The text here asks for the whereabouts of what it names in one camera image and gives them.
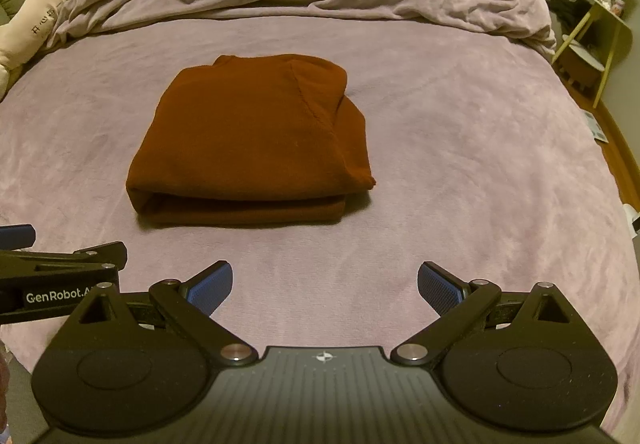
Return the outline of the brown knit cardigan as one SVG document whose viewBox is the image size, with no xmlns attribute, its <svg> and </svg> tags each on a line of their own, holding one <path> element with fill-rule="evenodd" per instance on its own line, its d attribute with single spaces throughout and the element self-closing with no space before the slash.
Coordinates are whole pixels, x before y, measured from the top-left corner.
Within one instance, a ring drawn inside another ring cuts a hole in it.
<svg viewBox="0 0 640 444">
<path fill-rule="evenodd" d="M 134 211 L 170 225 L 339 221 L 375 185 L 346 87 L 341 66 L 296 54 L 180 71 L 129 167 Z"/>
</svg>

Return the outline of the cream plush toy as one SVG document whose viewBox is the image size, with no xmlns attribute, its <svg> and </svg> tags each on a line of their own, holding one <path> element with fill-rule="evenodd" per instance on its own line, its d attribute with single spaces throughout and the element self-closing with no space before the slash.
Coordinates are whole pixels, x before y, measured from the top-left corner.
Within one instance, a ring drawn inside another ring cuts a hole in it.
<svg viewBox="0 0 640 444">
<path fill-rule="evenodd" d="M 1 26 L 1 97 L 52 33 L 68 0 L 25 0 L 17 14 Z"/>
</svg>

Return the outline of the small side table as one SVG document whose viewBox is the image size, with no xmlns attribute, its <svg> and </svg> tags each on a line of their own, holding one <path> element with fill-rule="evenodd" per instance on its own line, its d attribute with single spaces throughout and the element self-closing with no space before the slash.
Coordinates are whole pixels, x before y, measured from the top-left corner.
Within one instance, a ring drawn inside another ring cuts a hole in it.
<svg viewBox="0 0 640 444">
<path fill-rule="evenodd" d="M 626 0 L 584 0 L 584 14 L 562 34 L 551 64 L 568 83 L 592 90 L 592 109 L 600 106 L 614 66 L 618 44 L 630 27 Z"/>
</svg>

